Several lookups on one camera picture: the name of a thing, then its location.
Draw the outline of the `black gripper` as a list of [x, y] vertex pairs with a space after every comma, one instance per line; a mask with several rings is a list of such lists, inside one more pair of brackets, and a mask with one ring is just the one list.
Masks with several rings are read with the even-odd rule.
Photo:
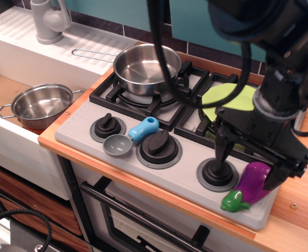
[[271, 161], [263, 189], [272, 191], [288, 177], [301, 177], [308, 166], [308, 149], [294, 135], [289, 122], [267, 118], [257, 109], [215, 109], [218, 126], [215, 157], [222, 164], [236, 143]]

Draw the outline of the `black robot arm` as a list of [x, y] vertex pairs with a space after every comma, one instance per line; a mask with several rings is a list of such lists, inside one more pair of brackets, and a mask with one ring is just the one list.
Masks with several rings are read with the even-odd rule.
[[234, 143], [272, 163], [264, 189], [302, 176], [308, 149], [298, 140], [294, 121], [308, 109], [308, 2], [209, 1], [215, 31], [266, 52], [266, 74], [253, 96], [252, 111], [217, 107], [216, 157], [223, 162]]

